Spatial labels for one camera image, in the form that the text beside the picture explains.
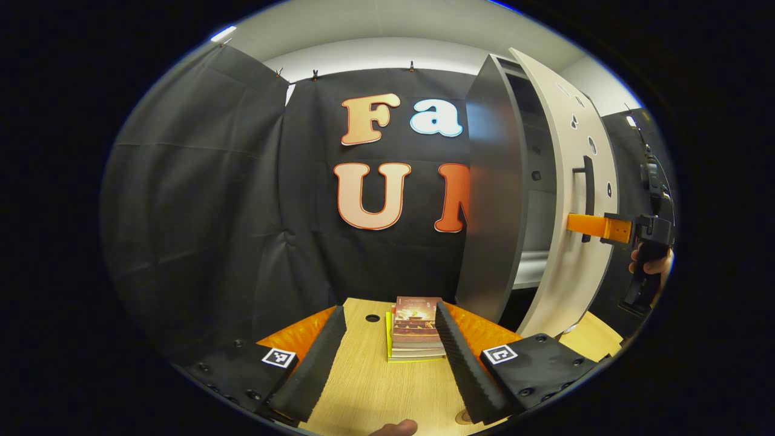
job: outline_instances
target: orange surface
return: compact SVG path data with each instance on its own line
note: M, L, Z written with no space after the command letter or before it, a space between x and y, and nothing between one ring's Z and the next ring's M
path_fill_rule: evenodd
M449 314L455 320L457 327L460 329L460 333L463 334L463 339L466 340L468 348L477 357L479 365L481 365L484 372L488 375L490 372L484 367L479 355L482 350L488 348L497 347L498 345L508 344L510 342L519 341L522 336L514 333L511 330L507 330L496 323L489 320L485 320L478 315L474 315L468 310L453 306L449 303L444 303L449 310Z
M627 244L632 231L632 222L604 218L603 216L569 213L567 229Z
M434 227L439 232L456 233L463 229L463 223L458 219L459 209L463 216L468 216L470 203L470 176L468 167L461 164L444 164L439 167L439 174L444 177L444 209L441 219Z
M270 334L258 341L257 344L263 345L264 347L293 351L298 357L298 365L296 365L296 368L298 368L335 308L336 306L332 306L326 310L317 312L310 317L306 317L283 330Z

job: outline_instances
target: finger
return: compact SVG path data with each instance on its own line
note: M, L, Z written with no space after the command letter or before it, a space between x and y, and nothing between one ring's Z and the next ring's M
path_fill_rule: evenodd
M643 264L643 272L646 274L662 274L670 267L667 257Z
M417 423L413 420L403 420L398 424L385 424L381 429L369 436L412 436L417 432Z
M369 436L393 436L395 427L395 424L385 424L381 429L375 431L372 434L369 434Z
M417 433L417 423L413 420L403 420L396 426L395 436L412 436Z

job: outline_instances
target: open door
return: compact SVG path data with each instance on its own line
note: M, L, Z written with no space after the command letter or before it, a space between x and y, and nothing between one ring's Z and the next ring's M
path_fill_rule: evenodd
M568 231L568 213L617 213L616 167L592 101L545 65L513 48L509 51L533 84L549 121L557 183L546 270L517 333L556 336L577 323L589 308L612 250L599 238Z
M541 278L556 215L554 146L536 90L512 60L485 59L466 109L470 211L456 299L497 323L517 274L519 284Z

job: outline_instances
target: book cover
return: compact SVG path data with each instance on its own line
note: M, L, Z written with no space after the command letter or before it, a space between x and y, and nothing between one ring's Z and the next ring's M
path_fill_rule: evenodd
M440 356L434 356L434 357L393 357L392 356L392 348L393 348L393 341L391 340L391 336L393 333L393 320L391 319L391 315L393 313L391 312L385 312L385 336L387 338L387 362L388 363L409 363L409 362L427 362L430 360L438 360L441 358L444 358L443 355Z
M441 347L436 330L436 304L439 297L399 296L396 300L393 342L410 348Z
M391 329L390 329L390 333L389 334L391 336L391 343L393 343L393 341L392 341L393 327L392 326L395 325L395 313L389 313L388 312L387 314L390 315L389 316L389 318L390 318L389 323L390 323ZM444 346L440 342L438 344L433 344L433 345L430 345L430 346L427 346L427 347L426 346L422 346L422 345L417 345L416 343L408 344L408 346L404 346L404 345L406 345L406 344L393 343L393 348L392 348L393 353L395 355L397 355L397 356L401 355L401 354L404 354L404 355L417 355L418 351L424 351L427 355L434 354L434 353L438 354L438 355L445 354Z

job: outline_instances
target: screw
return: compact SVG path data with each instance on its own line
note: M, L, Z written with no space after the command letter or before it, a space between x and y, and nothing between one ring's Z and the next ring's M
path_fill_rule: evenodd
M258 392L252 389L248 389L247 391L245 391L245 395L247 395L247 397L250 399L261 401L261 395L259 395Z

